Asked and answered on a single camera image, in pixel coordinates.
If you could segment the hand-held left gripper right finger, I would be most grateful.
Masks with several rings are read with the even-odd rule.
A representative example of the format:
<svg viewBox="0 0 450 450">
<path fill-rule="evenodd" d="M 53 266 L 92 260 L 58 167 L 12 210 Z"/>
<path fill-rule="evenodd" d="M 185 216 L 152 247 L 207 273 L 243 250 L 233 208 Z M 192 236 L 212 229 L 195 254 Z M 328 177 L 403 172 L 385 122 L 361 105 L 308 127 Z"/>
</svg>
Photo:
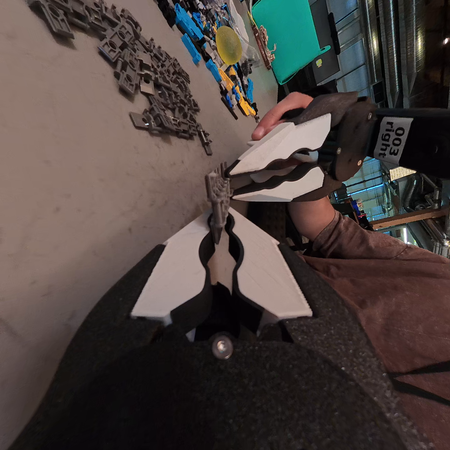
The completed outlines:
<svg viewBox="0 0 450 450">
<path fill-rule="evenodd" d="M 227 217 L 229 253 L 235 261 L 232 299 L 239 322 L 255 335 L 283 320 L 311 318 L 313 312 L 283 251 L 289 247 L 233 208 Z"/>
</svg>

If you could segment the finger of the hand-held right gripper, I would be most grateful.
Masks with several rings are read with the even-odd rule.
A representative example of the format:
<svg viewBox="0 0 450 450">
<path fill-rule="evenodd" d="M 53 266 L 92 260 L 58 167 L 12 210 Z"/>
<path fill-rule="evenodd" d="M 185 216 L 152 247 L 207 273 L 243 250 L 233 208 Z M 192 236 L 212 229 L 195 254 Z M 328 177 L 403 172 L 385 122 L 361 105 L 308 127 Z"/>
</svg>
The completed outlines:
<svg viewBox="0 0 450 450">
<path fill-rule="evenodd" d="M 304 194 L 322 188 L 325 179 L 318 165 L 300 165 L 284 176 L 274 176 L 234 191 L 233 200 L 247 202 L 291 202 Z"/>
<path fill-rule="evenodd" d="M 301 162 L 317 162 L 318 150 L 324 144 L 331 129 L 331 113 L 321 115 L 301 124 L 285 122 L 275 127 L 259 141 L 251 143 L 228 176 L 263 171 L 275 161 L 294 158 Z"/>
</svg>

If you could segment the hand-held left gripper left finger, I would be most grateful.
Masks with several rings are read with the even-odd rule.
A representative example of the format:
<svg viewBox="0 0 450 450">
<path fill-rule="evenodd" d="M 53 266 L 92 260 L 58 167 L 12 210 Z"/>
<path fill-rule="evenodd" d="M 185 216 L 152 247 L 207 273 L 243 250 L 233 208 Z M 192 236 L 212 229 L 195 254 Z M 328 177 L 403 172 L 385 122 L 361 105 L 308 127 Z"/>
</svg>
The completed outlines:
<svg viewBox="0 0 450 450">
<path fill-rule="evenodd" d="M 207 317 L 212 299 L 208 262 L 216 250 L 210 217 L 206 211 L 166 240 L 132 318 L 200 324 Z"/>
</svg>

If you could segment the grey track link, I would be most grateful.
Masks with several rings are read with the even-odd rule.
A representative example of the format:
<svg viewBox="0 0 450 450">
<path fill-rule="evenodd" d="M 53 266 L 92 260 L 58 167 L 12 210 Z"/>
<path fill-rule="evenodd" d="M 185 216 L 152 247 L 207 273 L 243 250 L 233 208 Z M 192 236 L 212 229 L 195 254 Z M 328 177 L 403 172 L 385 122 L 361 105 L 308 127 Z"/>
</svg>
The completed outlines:
<svg viewBox="0 0 450 450">
<path fill-rule="evenodd" d="M 233 188 L 231 187 L 231 179 L 229 177 L 229 169 L 227 163 L 224 161 L 219 166 L 218 189 L 222 196 L 230 198 L 233 195 Z"/>
</svg>

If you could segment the pile of grey track pieces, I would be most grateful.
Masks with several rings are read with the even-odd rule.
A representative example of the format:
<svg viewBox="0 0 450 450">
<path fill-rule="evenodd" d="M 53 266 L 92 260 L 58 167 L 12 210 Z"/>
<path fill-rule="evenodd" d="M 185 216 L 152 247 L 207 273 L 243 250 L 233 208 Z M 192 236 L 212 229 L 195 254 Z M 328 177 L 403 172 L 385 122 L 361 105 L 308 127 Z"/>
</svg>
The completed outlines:
<svg viewBox="0 0 450 450">
<path fill-rule="evenodd" d="M 144 37 L 128 9 L 101 0 L 26 3 L 55 37 L 74 39 L 71 26 L 97 36 L 98 52 L 112 67 L 119 91 L 131 100 L 140 92 L 148 100 L 142 113 L 129 113 L 136 129 L 186 140 L 198 137 L 206 155 L 212 155 L 210 134 L 197 121 L 200 106 L 187 71 L 153 38 Z"/>
</svg>

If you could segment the person's right forearm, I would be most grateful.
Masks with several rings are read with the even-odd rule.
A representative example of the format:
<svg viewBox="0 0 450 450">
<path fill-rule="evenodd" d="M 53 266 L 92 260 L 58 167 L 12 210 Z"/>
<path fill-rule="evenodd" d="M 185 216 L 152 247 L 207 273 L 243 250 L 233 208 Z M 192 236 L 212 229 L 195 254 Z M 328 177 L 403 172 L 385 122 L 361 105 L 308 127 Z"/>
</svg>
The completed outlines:
<svg viewBox="0 0 450 450">
<path fill-rule="evenodd" d="M 328 196 L 315 201 L 290 202 L 288 212 L 298 233 L 309 241 L 315 241 L 336 214 Z"/>
</svg>

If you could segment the grey desk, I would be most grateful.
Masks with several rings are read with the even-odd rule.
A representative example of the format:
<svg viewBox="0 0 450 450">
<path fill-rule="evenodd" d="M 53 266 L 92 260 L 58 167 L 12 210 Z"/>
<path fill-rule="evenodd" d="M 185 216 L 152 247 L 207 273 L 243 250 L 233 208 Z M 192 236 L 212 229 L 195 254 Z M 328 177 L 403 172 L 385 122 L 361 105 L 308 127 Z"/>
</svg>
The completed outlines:
<svg viewBox="0 0 450 450">
<path fill-rule="evenodd" d="M 188 72 L 213 155 L 198 138 L 132 125 L 147 99 L 119 92 L 95 35 L 58 41 L 26 1 L 1 1 L 1 449 L 31 419 L 88 312 L 205 211 L 205 174 L 241 155 L 256 127 L 232 117 L 155 1 L 111 3 Z"/>
</svg>

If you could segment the person's right hand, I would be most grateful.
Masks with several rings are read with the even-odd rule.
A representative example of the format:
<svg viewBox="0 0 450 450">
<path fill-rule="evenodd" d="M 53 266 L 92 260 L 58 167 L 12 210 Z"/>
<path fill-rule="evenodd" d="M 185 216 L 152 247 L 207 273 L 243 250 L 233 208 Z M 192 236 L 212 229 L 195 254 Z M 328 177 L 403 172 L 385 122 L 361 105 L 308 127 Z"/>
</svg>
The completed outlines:
<svg viewBox="0 0 450 450">
<path fill-rule="evenodd" d="M 313 101 L 307 94 L 292 92 L 269 110 L 251 135 L 253 141 L 259 141 L 279 124 L 299 116 Z"/>
</svg>

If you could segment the black perforated foam pad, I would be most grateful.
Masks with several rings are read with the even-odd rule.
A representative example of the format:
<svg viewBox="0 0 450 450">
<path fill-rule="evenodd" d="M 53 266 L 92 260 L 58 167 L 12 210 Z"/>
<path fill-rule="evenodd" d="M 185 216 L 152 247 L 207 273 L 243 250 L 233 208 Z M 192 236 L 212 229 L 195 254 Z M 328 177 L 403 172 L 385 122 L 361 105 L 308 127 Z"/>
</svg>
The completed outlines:
<svg viewBox="0 0 450 450">
<path fill-rule="evenodd" d="M 286 203 L 250 202 L 247 218 L 280 243 L 294 247 L 295 251 L 307 249 L 308 244 L 297 231 Z"/>
</svg>

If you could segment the black machine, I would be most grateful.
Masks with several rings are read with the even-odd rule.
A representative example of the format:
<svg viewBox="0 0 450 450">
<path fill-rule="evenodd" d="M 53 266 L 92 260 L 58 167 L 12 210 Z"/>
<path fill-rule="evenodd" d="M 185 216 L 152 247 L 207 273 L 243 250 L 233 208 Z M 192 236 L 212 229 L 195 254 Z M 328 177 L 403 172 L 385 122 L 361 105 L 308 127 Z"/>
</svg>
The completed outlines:
<svg viewBox="0 0 450 450">
<path fill-rule="evenodd" d="M 315 96 L 322 92 L 318 86 L 325 85 L 323 91 L 337 92 L 335 79 L 340 71 L 338 55 L 341 52 L 335 18 L 329 12 L 326 1 L 309 1 L 312 18 L 320 46 L 330 46 L 330 49 L 311 63 L 299 70 L 287 83 L 278 86 L 277 101 L 281 101 L 291 92 L 301 92 Z"/>
</svg>

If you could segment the small wooden model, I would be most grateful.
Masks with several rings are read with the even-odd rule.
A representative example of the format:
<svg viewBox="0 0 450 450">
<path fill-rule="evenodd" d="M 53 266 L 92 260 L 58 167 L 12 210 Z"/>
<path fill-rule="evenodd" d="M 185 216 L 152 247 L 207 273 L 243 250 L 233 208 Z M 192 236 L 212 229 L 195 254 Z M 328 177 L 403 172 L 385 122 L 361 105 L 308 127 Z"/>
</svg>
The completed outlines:
<svg viewBox="0 0 450 450">
<path fill-rule="evenodd" d="M 276 44 L 273 49 L 269 49 L 267 30 L 263 26 L 251 25 L 259 51 L 262 55 L 263 63 L 267 70 L 272 69 L 272 63 L 275 60 Z"/>
</svg>

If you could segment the teal plastic bin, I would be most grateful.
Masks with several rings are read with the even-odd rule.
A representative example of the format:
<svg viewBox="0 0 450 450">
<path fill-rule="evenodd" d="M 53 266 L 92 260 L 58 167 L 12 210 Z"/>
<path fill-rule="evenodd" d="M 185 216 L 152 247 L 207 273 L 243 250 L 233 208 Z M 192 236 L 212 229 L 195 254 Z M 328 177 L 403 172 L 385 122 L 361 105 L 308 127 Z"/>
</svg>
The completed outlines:
<svg viewBox="0 0 450 450">
<path fill-rule="evenodd" d="M 307 0 L 251 1 L 250 16 L 264 35 L 264 50 L 279 85 L 331 49 L 319 45 Z"/>
</svg>

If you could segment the yellow translucent dome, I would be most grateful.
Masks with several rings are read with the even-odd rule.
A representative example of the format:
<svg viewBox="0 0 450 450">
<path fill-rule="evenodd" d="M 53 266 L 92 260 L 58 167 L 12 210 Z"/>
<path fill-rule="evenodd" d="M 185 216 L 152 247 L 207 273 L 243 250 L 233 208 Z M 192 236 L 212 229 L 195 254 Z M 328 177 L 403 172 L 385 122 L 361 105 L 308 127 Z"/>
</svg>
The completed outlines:
<svg viewBox="0 0 450 450">
<path fill-rule="evenodd" d="M 233 28 L 226 25 L 219 27 L 215 42 L 217 52 L 225 64 L 232 66 L 239 62 L 243 54 L 243 48 L 240 38 Z"/>
</svg>

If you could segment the person's brown shirt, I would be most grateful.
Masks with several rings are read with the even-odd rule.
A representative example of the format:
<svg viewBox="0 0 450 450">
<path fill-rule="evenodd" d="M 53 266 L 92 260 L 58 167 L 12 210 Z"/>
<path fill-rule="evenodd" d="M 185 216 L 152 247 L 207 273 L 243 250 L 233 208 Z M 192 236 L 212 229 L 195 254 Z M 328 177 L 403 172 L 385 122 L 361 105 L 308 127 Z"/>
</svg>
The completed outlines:
<svg viewBox="0 0 450 450">
<path fill-rule="evenodd" d="M 389 373 L 449 361 L 449 259 L 337 211 L 303 257 L 356 313 Z"/>
</svg>

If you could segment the wooden post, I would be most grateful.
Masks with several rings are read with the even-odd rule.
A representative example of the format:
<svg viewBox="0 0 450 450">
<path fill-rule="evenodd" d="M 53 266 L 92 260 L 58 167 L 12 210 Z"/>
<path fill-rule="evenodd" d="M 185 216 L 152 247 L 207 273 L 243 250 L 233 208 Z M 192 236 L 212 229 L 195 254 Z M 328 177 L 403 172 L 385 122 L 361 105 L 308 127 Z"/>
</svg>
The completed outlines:
<svg viewBox="0 0 450 450">
<path fill-rule="evenodd" d="M 426 219 L 436 219 L 447 216 L 449 207 L 442 207 L 440 209 L 428 208 L 420 211 L 408 212 L 392 217 L 386 217 L 380 220 L 371 221 L 370 225 L 373 230 L 386 229 L 396 226 L 405 225 L 412 222 L 424 221 Z"/>
</svg>

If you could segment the silver air duct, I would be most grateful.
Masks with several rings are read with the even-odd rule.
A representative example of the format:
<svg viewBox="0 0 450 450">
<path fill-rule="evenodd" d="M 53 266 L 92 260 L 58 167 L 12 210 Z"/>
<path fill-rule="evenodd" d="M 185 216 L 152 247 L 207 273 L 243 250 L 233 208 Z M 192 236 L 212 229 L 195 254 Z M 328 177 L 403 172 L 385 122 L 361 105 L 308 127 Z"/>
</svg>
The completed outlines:
<svg viewBox="0 0 450 450">
<path fill-rule="evenodd" d="M 450 2 L 359 1 L 370 95 L 382 108 L 449 108 Z"/>
</svg>

